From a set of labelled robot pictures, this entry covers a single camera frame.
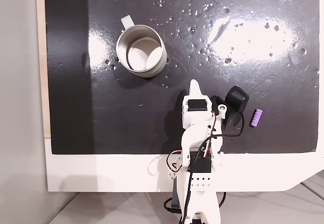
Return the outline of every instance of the floor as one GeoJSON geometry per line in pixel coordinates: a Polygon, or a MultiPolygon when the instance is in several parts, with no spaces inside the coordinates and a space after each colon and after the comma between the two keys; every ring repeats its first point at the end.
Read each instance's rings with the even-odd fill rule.
{"type": "MultiPolygon", "coordinates": [[[[324,196],[324,174],[305,183],[324,196]]],[[[50,224],[177,224],[178,214],[163,209],[170,193],[80,193],[50,224]]],[[[222,224],[322,224],[324,201],[302,185],[285,192],[228,193],[222,224]]]]}

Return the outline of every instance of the electrical wire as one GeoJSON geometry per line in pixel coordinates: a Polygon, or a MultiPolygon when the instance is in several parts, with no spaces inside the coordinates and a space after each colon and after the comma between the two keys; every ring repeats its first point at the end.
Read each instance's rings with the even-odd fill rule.
{"type": "Polygon", "coordinates": [[[172,168],[171,168],[171,166],[169,165],[169,157],[170,157],[170,155],[172,155],[172,154],[174,154],[174,153],[180,153],[180,152],[182,152],[182,150],[175,150],[175,151],[172,151],[168,156],[167,156],[167,160],[166,160],[166,164],[167,164],[167,167],[170,169],[170,171],[172,171],[172,172],[179,172],[179,170],[181,169],[181,167],[182,167],[182,165],[178,168],[178,170],[173,170],[172,168]]]}
{"type": "Polygon", "coordinates": [[[163,207],[165,210],[167,210],[168,212],[171,212],[171,213],[176,213],[176,214],[182,214],[181,212],[181,209],[178,209],[178,208],[170,208],[167,206],[167,204],[172,200],[172,197],[165,200],[165,202],[163,203],[163,207]]]}
{"type": "Polygon", "coordinates": [[[218,204],[219,208],[221,208],[221,206],[224,204],[225,199],[226,199],[226,192],[224,192],[223,198],[222,198],[221,202],[219,202],[219,204],[218,204]]]}
{"type": "MultiPolygon", "coordinates": [[[[210,135],[213,134],[214,126],[215,126],[215,123],[216,123],[216,114],[215,114],[214,111],[212,111],[212,114],[213,114],[213,117],[214,117],[214,123],[213,123],[213,126],[211,127],[211,133],[210,133],[210,135]]],[[[206,151],[205,151],[205,153],[204,153],[204,158],[207,156],[207,153],[208,153],[208,151],[209,151],[209,147],[210,147],[210,145],[211,145],[211,141],[212,141],[212,139],[210,138],[209,141],[208,141],[208,144],[207,144],[207,146],[206,146],[206,151]]]]}
{"type": "Polygon", "coordinates": [[[240,115],[242,117],[242,127],[241,127],[241,130],[238,134],[216,134],[216,135],[211,135],[209,137],[207,137],[200,145],[199,149],[198,149],[198,152],[197,152],[197,155],[193,161],[193,164],[190,164],[190,177],[189,177],[189,183],[188,183],[188,191],[187,191],[187,197],[186,197],[186,201],[185,201],[185,204],[184,204],[184,213],[183,213],[183,219],[182,219],[182,224],[184,224],[185,222],[185,219],[186,219],[186,216],[187,216],[187,211],[188,211],[188,204],[189,204],[189,200],[190,200],[190,188],[191,188],[191,180],[192,180],[192,175],[193,175],[193,171],[194,171],[194,167],[195,167],[195,164],[197,162],[197,159],[198,159],[198,156],[199,156],[199,153],[201,152],[202,148],[204,147],[204,145],[207,143],[207,141],[211,138],[216,138],[216,137],[239,137],[242,132],[243,132],[243,128],[244,128],[244,116],[243,114],[240,112],[240,115]]]}

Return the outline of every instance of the cup rim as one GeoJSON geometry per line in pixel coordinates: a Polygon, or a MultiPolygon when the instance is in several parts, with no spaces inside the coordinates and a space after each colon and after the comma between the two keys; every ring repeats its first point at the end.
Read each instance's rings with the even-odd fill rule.
{"type": "Polygon", "coordinates": [[[147,26],[147,25],[133,25],[133,26],[131,26],[131,27],[128,27],[120,36],[119,36],[119,38],[118,38],[118,41],[117,41],[117,44],[116,44],[116,53],[117,53],[117,57],[118,57],[118,59],[120,60],[120,62],[121,62],[121,64],[126,68],[126,69],[128,69],[129,71],[132,71],[132,72],[135,72],[135,73],[144,73],[144,72],[148,72],[148,71],[151,71],[151,70],[153,70],[160,62],[161,62],[161,59],[162,59],[162,55],[163,55],[163,51],[164,51],[164,49],[165,49],[165,46],[164,46],[164,42],[162,41],[162,38],[160,37],[160,35],[152,28],[152,27],[149,27],[149,26],[147,26]],[[157,35],[157,37],[159,38],[159,40],[160,40],[160,44],[161,44],[161,55],[160,55],[160,57],[159,57],[159,59],[158,59],[158,61],[151,67],[151,68],[149,68],[149,69],[146,69],[146,70],[134,70],[134,69],[131,69],[131,68],[129,68],[129,67],[127,67],[127,66],[125,66],[125,64],[123,63],[123,61],[120,59],[120,56],[119,56],[119,51],[118,51],[118,45],[119,45],[119,42],[120,42],[120,39],[122,38],[122,36],[123,36],[123,34],[126,32],[126,31],[128,31],[128,30],[130,30],[130,29],[132,29],[132,28],[134,28],[134,27],[136,27],[136,26],[144,26],[144,27],[147,27],[147,28],[149,28],[149,29],[151,29],[152,31],[154,31],[154,33],[157,35]]]}

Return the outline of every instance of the black cable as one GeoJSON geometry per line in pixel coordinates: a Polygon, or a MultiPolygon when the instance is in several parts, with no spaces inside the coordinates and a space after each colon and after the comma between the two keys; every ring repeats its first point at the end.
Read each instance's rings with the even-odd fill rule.
{"type": "Polygon", "coordinates": [[[189,204],[189,200],[190,200],[190,188],[191,188],[191,180],[192,180],[192,175],[193,175],[193,170],[194,170],[194,166],[197,162],[199,153],[201,152],[201,149],[203,148],[203,146],[207,143],[207,141],[211,138],[216,138],[216,137],[239,137],[242,134],[243,128],[244,128],[244,116],[242,113],[240,113],[241,117],[242,117],[242,127],[241,127],[241,131],[238,134],[216,134],[216,135],[211,135],[209,137],[207,137],[200,145],[197,155],[193,161],[193,164],[190,164],[190,177],[189,177],[189,183],[188,183],[188,191],[187,191],[187,197],[186,197],[186,202],[184,204],[184,213],[183,213],[183,219],[182,219],[182,224],[184,224],[184,221],[187,217],[187,211],[188,211],[188,204],[189,204]]]}
{"type": "Polygon", "coordinates": [[[166,160],[166,162],[167,162],[167,166],[168,166],[168,168],[170,169],[170,171],[172,171],[172,172],[179,172],[180,171],[180,169],[181,169],[181,167],[182,167],[182,165],[179,167],[179,169],[178,170],[173,170],[171,167],[170,167],[170,165],[169,165],[169,157],[170,157],[170,155],[171,155],[171,153],[167,156],[167,160],[166,160]]]}
{"type": "Polygon", "coordinates": [[[171,213],[182,214],[181,209],[170,208],[170,207],[167,206],[167,203],[169,203],[171,200],[172,200],[172,197],[165,200],[165,202],[163,204],[164,209],[167,210],[168,212],[171,212],[171,213]]]}
{"type": "Polygon", "coordinates": [[[225,198],[226,198],[226,192],[224,192],[223,198],[221,202],[218,204],[219,208],[221,208],[221,206],[224,204],[225,198]]]}

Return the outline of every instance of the white wall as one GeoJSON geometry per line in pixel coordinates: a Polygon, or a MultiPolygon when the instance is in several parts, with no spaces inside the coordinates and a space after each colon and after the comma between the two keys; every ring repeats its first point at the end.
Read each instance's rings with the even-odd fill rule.
{"type": "Polygon", "coordinates": [[[0,0],[0,223],[49,223],[75,193],[48,193],[36,0],[0,0]]]}

